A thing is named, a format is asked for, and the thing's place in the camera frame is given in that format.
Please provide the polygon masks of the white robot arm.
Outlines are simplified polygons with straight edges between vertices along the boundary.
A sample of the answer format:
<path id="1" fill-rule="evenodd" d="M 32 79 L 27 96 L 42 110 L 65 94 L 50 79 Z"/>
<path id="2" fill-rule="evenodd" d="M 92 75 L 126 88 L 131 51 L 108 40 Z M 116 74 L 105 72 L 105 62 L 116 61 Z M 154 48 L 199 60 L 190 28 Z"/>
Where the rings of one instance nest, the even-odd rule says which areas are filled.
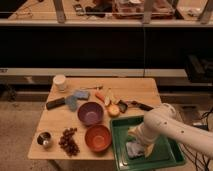
<path id="1" fill-rule="evenodd" d="M 213 159 L 213 133 L 179 122 L 175 116 L 175 108 L 162 103 L 146 112 L 143 122 L 131 127 L 128 134 L 145 148 L 154 144 L 160 135 L 164 135 Z"/>

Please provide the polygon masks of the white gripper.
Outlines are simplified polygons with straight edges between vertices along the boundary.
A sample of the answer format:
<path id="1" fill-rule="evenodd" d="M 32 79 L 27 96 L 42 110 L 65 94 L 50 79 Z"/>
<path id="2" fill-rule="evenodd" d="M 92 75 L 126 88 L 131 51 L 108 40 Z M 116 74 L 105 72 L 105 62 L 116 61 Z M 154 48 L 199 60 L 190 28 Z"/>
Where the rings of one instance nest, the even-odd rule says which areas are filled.
<path id="1" fill-rule="evenodd" d="M 139 141 L 139 144 L 144 149 L 144 155 L 149 157 L 154 148 L 154 139 L 150 139 L 147 135 L 148 129 L 144 124 L 138 125 L 135 127 L 130 127 L 128 130 L 128 134 L 134 137 L 136 140 Z"/>

